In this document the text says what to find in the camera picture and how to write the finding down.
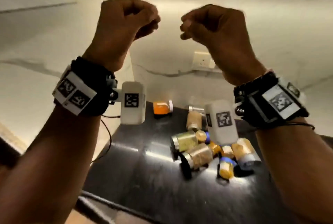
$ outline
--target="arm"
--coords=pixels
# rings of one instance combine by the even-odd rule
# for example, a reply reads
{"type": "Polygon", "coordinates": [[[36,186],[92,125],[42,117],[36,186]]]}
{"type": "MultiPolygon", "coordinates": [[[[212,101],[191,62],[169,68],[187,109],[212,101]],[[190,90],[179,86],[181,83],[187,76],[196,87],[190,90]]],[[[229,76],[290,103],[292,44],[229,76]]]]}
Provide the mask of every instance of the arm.
{"type": "MultiPolygon", "coordinates": [[[[240,85],[267,71],[252,50],[241,11],[207,5],[186,14],[182,21],[181,38],[205,45],[229,83],[240,85]]],[[[333,150],[306,126],[260,130],[257,138],[289,208],[306,221],[331,223],[333,150]]]]}
{"type": "MultiPolygon", "coordinates": [[[[131,43],[157,29],[159,20],[156,7],[146,2],[104,2],[95,37],[84,57],[117,71],[131,43]]],[[[100,117],[75,116],[56,106],[1,184],[0,223],[65,222],[87,176],[99,125],[100,117]]]]}

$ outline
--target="person's right hand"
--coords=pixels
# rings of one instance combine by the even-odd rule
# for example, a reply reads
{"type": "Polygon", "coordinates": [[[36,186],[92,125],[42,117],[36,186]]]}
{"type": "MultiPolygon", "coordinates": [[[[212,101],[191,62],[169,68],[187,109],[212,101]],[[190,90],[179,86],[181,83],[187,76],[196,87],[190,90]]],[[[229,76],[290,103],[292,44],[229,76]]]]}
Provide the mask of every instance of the person's right hand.
{"type": "Polygon", "coordinates": [[[241,85],[265,74],[266,68],[253,52],[243,12],[206,5],[181,20],[181,39],[205,45],[229,83],[241,85]]]}

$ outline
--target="hand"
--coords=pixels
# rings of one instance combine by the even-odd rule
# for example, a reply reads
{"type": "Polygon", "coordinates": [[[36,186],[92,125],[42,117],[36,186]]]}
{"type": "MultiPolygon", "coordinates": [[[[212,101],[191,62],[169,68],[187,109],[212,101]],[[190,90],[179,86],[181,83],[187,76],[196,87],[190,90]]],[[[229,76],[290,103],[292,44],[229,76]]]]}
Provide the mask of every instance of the hand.
{"type": "Polygon", "coordinates": [[[229,83],[241,85],[265,74],[266,68],[253,52],[243,12],[206,5],[181,20],[181,39],[205,45],[229,83]]]}
{"type": "Polygon", "coordinates": [[[108,0],[102,3],[94,39],[83,58],[115,72],[123,66],[133,41],[158,29],[157,8],[140,0],[108,0]]]}

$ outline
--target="person's left hand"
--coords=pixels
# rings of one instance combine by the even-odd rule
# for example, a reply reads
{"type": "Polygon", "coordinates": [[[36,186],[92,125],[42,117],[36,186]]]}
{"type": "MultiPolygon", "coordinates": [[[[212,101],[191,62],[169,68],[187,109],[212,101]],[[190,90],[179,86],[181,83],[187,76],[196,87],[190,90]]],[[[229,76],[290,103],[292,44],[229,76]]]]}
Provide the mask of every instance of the person's left hand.
{"type": "Polygon", "coordinates": [[[83,58],[115,72],[123,66],[133,41],[158,29],[157,8],[141,0],[108,0],[102,3],[94,39],[83,58]]]}

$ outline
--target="electrical outlet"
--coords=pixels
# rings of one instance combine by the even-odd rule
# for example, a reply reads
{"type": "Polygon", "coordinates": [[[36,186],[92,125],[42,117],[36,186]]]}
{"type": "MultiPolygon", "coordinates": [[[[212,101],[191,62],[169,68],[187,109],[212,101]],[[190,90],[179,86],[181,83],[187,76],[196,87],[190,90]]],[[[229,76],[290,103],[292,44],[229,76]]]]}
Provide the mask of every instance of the electrical outlet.
{"type": "Polygon", "coordinates": [[[211,56],[208,52],[194,52],[192,68],[209,68],[211,64],[211,56]]]}

